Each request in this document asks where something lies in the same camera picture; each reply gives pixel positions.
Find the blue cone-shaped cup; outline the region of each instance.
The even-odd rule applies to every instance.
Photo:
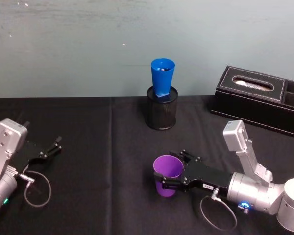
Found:
[[[155,59],[151,62],[153,91],[157,97],[169,95],[175,63],[167,58]]]

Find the silver cylinder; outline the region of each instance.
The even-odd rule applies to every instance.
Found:
[[[13,175],[6,172],[0,180],[0,208],[3,205],[6,198],[15,190],[17,182]]]
[[[277,220],[285,229],[294,232],[294,178],[288,180],[284,185]]]
[[[232,176],[227,199],[235,203],[247,202],[251,208],[268,214],[277,214],[284,185],[261,185],[246,175],[235,172]]]

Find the purple cup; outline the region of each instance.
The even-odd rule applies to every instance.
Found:
[[[183,172],[183,163],[175,156],[162,155],[153,162],[153,170],[168,178],[178,178]],[[163,189],[162,183],[156,181],[157,192],[163,197],[171,197],[175,194],[175,190]]]

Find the black tablecloth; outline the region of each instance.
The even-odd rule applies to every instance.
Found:
[[[33,208],[23,198],[23,185],[0,210],[0,235],[138,235],[220,234],[198,212],[200,190],[160,197],[152,162],[169,150],[188,149],[208,166],[243,172],[238,157],[227,150],[222,131],[229,119],[207,109],[211,96],[179,97],[177,123],[166,131],[144,122],[145,97],[0,99],[0,121],[30,121],[28,139],[49,145],[63,137],[63,151],[44,174],[52,198]],[[257,160],[273,173],[275,183],[294,177],[294,138],[245,124]],[[248,215],[229,203],[238,218],[234,235],[288,234],[275,216]],[[220,226],[232,219],[219,204],[204,209]]]

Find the tissue box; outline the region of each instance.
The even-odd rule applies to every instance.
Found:
[[[294,82],[227,66],[211,112],[294,136]]]

